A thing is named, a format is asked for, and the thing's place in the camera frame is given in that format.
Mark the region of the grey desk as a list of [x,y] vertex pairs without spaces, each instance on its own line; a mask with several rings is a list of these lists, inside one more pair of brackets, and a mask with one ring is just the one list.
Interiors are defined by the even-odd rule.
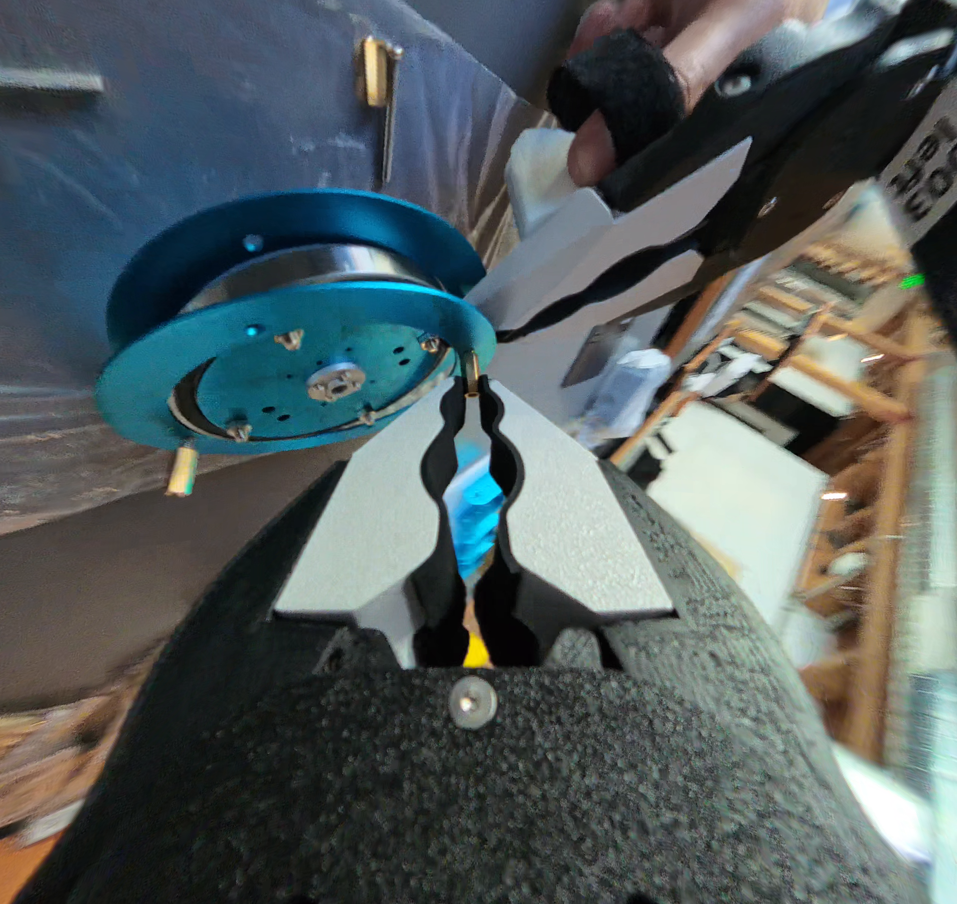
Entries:
[[[401,0],[538,109],[592,0]],[[2,534],[2,709],[74,701],[174,629],[219,570],[352,445],[209,457],[160,487]]]

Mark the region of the clear plastic bag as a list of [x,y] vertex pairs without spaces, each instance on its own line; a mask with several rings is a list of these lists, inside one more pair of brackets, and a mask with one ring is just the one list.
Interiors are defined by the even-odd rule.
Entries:
[[373,185],[355,92],[371,34],[405,51],[388,191],[494,265],[510,149],[554,121],[401,0],[1,0],[2,67],[99,73],[97,96],[2,91],[2,534],[156,488],[165,454],[93,388],[106,303],[141,246],[259,193]]

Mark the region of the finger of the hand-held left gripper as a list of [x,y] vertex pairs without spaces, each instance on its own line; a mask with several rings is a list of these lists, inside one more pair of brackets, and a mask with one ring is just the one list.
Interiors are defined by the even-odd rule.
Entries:
[[581,347],[596,327],[629,319],[697,280],[707,258],[695,247],[662,246],[611,264],[592,246],[569,246],[522,262],[502,307],[499,347]]
[[592,189],[571,195],[467,296],[496,330],[512,331],[583,293],[625,257],[698,228],[741,175],[751,138],[632,212],[613,216]]

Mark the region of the blue round turntable assembly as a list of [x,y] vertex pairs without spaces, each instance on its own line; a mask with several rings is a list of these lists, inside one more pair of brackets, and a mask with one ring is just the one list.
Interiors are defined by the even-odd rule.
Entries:
[[208,208],[142,246],[107,304],[95,396],[126,440],[203,455],[365,437],[484,369],[485,277],[439,216],[378,193],[294,190]]

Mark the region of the long steel screw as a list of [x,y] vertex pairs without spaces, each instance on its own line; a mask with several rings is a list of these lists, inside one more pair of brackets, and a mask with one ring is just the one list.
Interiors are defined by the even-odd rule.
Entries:
[[2,67],[1,90],[10,94],[97,96],[104,93],[105,82],[99,73]]
[[400,65],[404,58],[404,50],[389,42],[385,44],[385,52],[387,58],[387,83],[382,140],[383,152],[380,170],[380,183],[382,186],[387,185],[391,178],[395,142],[395,122],[398,108],[399,72]]

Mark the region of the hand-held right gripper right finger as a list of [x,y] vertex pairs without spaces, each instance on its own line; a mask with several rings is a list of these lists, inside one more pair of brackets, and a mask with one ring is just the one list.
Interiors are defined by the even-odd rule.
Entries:
[[503,493],[495,553],[477,583],[493,667],[539,667],[567,630],[676,617],[599,460],[537,410],[482,377],[489,470]]

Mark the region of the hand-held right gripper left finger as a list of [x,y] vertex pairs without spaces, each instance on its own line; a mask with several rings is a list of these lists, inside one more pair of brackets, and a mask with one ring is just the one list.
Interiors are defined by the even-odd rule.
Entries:
[[276,615],[374,630],[402,667],[459,667],[465,588],[443,494],[465,384],[445,380],[348,461],[275,601]]

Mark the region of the plastic wrapped grey box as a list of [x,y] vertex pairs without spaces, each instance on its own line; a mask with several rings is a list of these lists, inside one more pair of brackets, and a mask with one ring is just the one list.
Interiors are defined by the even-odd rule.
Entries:
[[652,399],[672,373],[672,360],[661,350],[631,350],[604,375],[580,433],[586,445],[627,439],[648,414]]

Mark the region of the blue metal u bracket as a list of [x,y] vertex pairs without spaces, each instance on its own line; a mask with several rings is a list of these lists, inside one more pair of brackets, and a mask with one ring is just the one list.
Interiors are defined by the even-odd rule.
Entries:
[[489,450],[474,440],[457,440],[457,472],[444,492],[461,578],[476,575],[494,547],[504,493],[490,471]]

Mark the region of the orange and white cardboard box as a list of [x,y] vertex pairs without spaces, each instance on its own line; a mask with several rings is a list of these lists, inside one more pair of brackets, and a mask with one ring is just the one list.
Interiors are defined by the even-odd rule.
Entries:
[[1,903],[10,903],[18,896],[61,834],[56,832],[32,844],[25,844],[19,835],[1,839]]

